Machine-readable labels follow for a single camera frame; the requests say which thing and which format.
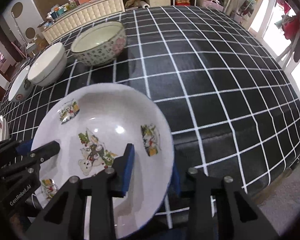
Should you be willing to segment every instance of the screw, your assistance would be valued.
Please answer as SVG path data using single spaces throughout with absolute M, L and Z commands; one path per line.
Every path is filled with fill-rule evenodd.
M 197 174 L 198 170 L 195 167 L 191 167 L 188 169 L 188 173 L 193 175 L 193 174 Z
M 114 173 L 114 168 L 108 167 L 105 169 L 105 172 L 106 172 L 106 174 L 112 174 L 112 173 Z
M 223 180 L 224 180 L 226 183 L 231 183 L 231 182 L 233 181 L 233 178 L 230 177 L 230 176 L 225 176 L 225 177 L 223 178 Z
M 69 181 L 70 181 L 70 183 L 76 183 L 76 182 L 78 182 L 79 181 L 79 177 L 78 176 L 71 176 L 70 178 L 69 178 Z

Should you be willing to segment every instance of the black tablecloth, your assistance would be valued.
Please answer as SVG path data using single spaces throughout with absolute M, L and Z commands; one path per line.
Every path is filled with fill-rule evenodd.
M 75 60 L 70 52 L 74 39 L 107 20 L 124 24 L 124 52 L 102 67 Z M 266 187 L 300 155 L 300 101 L 289 80 L 258 41 L 219 11 L 129 11 L 59 41 L 68 56 L 59 80 L 49 87 L 35 86 L 20 104 L 7 101 L 11 84 L 4 96 L 1 113 L 14 139 L 33 138 L 46 113 L 72 91 L 115 82 L 141 91 L 159 106 L 176 154 L 209 176 L 232 176 L 248 194 Z M 154 220 L 167 218 L 171 228 L 188 205 L 169 190 Z

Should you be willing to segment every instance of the paper towel roll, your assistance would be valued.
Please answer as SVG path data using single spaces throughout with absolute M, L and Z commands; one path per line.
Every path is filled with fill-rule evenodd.
M 150 8 L 150 5 L 148 5 L 145 1 L 140 1 L 140 6 L 144 9 L 144 8 Z

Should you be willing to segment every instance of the floral patterned bowl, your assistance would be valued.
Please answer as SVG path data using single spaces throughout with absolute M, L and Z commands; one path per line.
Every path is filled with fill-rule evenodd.
M 71 52 L 87 66 L 103 65 L 119 56 L 126 41 L 122 23 L 106 22 L 80 34 L 72 43 Z

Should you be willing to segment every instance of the pink flower pattern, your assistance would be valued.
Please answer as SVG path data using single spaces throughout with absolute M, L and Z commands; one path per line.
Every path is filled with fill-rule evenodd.
M 125 38 L 117 38 L 115 41 L 115 44 L 112 46 L 112 51 L 118 55 L 123 50 L 124 46 L 126 44 Z

